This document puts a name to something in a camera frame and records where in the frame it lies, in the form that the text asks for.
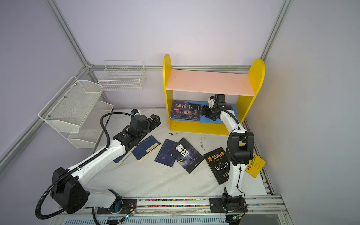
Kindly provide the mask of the navy book yellow label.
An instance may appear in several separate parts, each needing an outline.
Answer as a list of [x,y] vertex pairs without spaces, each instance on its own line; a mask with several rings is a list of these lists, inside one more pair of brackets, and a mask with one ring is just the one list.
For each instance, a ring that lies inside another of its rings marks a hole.
[[154,137],[149,136],[140,142],[132,151],[136,160],[141,163],[147,159],[155,150],[161,147],[161,143]]

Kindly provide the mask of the dark portrait cover book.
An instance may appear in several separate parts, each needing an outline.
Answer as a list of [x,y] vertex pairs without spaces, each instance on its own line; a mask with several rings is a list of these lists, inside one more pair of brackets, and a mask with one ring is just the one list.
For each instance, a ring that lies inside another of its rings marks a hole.
[[174,100],[170,118],[176,120],[200,121],[200,110],[200,104]]

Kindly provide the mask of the thin navy patterned book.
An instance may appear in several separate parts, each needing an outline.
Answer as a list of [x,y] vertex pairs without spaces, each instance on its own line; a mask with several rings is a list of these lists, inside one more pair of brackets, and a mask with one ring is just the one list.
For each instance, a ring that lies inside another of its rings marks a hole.
[[167,167],[173,167],[175,158],[169,153],[169,150],[176,144],[175,141],[166,139],[162,144],[162,147],[155,158],[155,162],[165,165]]

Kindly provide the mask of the black wolf cover book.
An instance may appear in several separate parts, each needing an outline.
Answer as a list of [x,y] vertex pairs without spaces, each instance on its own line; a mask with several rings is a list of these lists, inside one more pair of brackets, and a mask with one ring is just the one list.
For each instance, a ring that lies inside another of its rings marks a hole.
[[174,144],[168,152],[189,174],[204,161],[204,157],[185,138]]

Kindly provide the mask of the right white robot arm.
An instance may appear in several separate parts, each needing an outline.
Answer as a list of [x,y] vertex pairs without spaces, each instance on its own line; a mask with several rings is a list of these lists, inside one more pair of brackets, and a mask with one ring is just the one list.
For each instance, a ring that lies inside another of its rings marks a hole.
[[242,181],[246,167],[253,159],[254,134],[240,124],[230,106],[202,106],[200,114],[213,121],[220,119],[229,131],[226,156],[230,162],[230,172],[226,190],[230,196],[244,196]]

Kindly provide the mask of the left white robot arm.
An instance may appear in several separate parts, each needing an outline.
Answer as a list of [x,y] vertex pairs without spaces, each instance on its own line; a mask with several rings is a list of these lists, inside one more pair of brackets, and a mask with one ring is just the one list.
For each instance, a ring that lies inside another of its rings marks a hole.
[[66,213],[93,207],[120,210],[122,197],[118,193],[112,189],[88,189],[86,184],[108,164],[129,153],[161,124],[159,116],[146,117],[137,110],[129,117],[130,124],[114,137],[104,132],[106,146],[103,149],[69,169],[60,167],[53,173],[52,181],[56,185],[51,188],[50,195]]

